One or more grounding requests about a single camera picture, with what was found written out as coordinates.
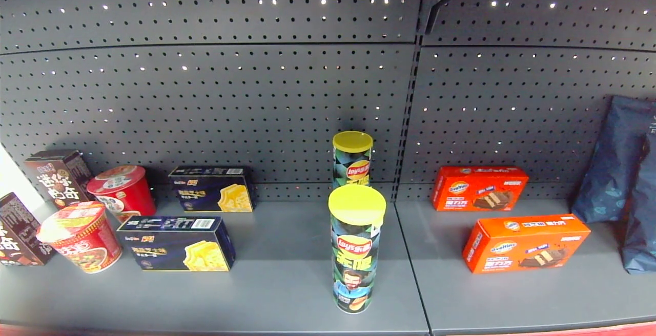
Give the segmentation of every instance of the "pegboard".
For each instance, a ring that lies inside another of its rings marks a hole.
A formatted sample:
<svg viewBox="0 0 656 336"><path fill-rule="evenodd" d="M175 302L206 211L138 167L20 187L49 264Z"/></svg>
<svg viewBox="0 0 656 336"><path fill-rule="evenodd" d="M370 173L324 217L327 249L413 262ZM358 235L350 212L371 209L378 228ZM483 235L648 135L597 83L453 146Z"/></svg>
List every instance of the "pegboard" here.
<svg viewBox="0 0 656 336"><path fill-rule="evenodd" d="M656 54L538 47L424 47L401 182L441 165L518 165L577 182L610 95L656 95Z"/></svg>
<svg viewBox="0 0 656 336"><path fill-rule="evenodd" d="M2 143L19 166L80 149L92 172L139 164L248 165L258 183L330 182L332 137L374 138L371 176L392 182L414 45L115 47L10 54Z"/></svg>
<svg viewBox="0 0 656 336"><path fill-rule="evenodd" d="M656 51L656 0L446 0L424 44Z"/></svg>
<svg viewBox="0 0 656 336"><path fill-rule="evenodd" d="M433 184L400 184L397 200L430 200ZM560 182L530 182L522 191L522 199L567 199L576 184Z"/></svg>
<svg viewBox="0 0 656 336"><path fill-rule="evenodd" d="M1 0L2 52L159 44L412 43L420 0Z"/></svg>

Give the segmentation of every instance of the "instant noodle cup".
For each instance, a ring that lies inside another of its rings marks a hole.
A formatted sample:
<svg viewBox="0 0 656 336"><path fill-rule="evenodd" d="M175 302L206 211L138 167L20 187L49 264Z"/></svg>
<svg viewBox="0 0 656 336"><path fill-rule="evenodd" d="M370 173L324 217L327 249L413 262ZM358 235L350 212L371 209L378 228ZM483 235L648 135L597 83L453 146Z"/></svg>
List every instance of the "instant noodle cup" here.
<svg viewBox="0 0 656 336"><path fill-rule="evenodd" d="M373 138L360 131L344 131L333 137L333 188L370 184Z"/></svg>
<svg viewBox="0 0 656 336"><path fill-rule="evenodd" d="M91 179L87 190L104 203L121 223L132 216L155 214L146 170L140 165L115 166Z"/></svg>
<svg viewBox="0 0 656 336"><path fill-rule="evenodd" d="M371 302L386 201L373 187L348 184L328 198L333 243L333 296L346 313Z"/></svg>
<svg viewBox="0 0 656 336"><path fill-rule="evenodd" d="M43 221L36 236L86 273L105 270L122 253L100 201L63 208Z"/></svg>

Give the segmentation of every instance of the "blue bag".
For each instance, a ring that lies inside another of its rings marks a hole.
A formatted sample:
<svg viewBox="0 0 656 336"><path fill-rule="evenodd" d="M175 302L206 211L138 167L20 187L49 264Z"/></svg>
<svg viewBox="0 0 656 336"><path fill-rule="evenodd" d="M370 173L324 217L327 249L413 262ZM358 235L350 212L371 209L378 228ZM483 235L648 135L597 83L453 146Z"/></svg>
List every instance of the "blue bag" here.
<svg viewBox="0 0 656 336"><path fill-rule="evenodd" d="M656 134L646 137L635 180L626 205L628 229L622 248L624 268L632 275L656 271Z"/></svg>
<svg viewBox="0 0 656 336"><path fill-rule="evenodd" d="M656 133L656 102L614 96L572 213L583 222L623 215L646 133Z"/></svg>

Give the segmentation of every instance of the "product packaging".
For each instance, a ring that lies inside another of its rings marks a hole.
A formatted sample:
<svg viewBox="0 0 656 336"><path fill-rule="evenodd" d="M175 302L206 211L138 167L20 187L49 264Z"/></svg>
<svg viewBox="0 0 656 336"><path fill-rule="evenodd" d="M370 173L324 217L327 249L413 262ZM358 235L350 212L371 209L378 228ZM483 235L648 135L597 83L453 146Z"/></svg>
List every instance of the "product packaging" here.
<svg viewBox="0 0 656 336"><path fill-rule="evenodd" d="M45 150L25 160L39 189L48 194L59 208L80 201L94 200L87 193L87 184L93 178L78 150Z"/></svg>
<svg viewBox="0 0 656 336"><path fill-rule="evenodd" d="M373 187L348 184L328 198L333 243L333 296L346 313L371 302L386 201Z"/></svg>
<svg viewBox="0 0 656 336"><path fill-rule="evenodd" d="M333 137L333 189L346 184L369 185L373 138L359 131Z"/></svg>
<svg viewBox="0 0 656 336"><path fill-rule="evenodd" d="M186 212L252 212L255 189L245 166L181 165L169 173Z"/></svg>
<svg viewBox="0 0 656 336"><path fill-rule="evenodd" d="M583 222L623 217L646 133L656 134L656 102L614 96L572 205Z"/></svg>
<svg viewBox="0 0 656 336"><path fill-rule="evenodd" d="M656 134L647 134L643 158L633 185L628 210L626 240L622 248L628 273L656 271Z"/></svg>
<svg viewBox="0 0 656 336"><path fill-rule="evenodd" d="M106 270L122 253L100 201L76 203L54 213L43 221L37 238L90 274Z"/></svg>
<svg viewBox="0 0 656 336"><path fill-rule="evenodd" d="M155 202L150 195L146 170L140 165L120 165L94 177L87 187L119 222L132 216L152 216Z"/></svg>
<svg viewBox="0 0 656 336"><path fill-rule="evenodd" d="M516 166L442 166L433 206L438 211L510 211L528 179Z"/></svg>
<svg viewBox="0 0 656 336"><path fill-rule="evenodd" d="M480 219L462 256L473 273L562 267L588 234L570 214Z"/></svg>
<svg viewBox="0 0 656 336"><path fill-rule="evenodd" d="M43 266L55 254L36 238L39 221L16 194L0 199L0 263L5 266Z"/></svg>
<svg viewBox="0 0 656 336"><path fill-rule="evenodd" d="M228 271L235 261L221 217L131 217L117 233L143 270Z"/></svg>

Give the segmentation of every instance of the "blue box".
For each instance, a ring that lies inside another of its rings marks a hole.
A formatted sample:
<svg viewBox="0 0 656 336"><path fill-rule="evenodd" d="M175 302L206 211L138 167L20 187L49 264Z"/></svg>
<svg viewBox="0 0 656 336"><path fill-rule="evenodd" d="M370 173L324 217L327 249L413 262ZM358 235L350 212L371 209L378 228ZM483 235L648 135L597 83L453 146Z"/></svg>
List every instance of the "blue box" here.
<svg viewBox="0 0 656 336"><path fill-rule="evenodd" d="M133 216L117 230L143 270L228 271L235 248L221 217Z"/></svg>
<svg viewBox="0 0 656 336"><path fill-rule="evenodd" d="M252 212L255 189L245 166L181 165L169 182L186 212Z"/></svg>

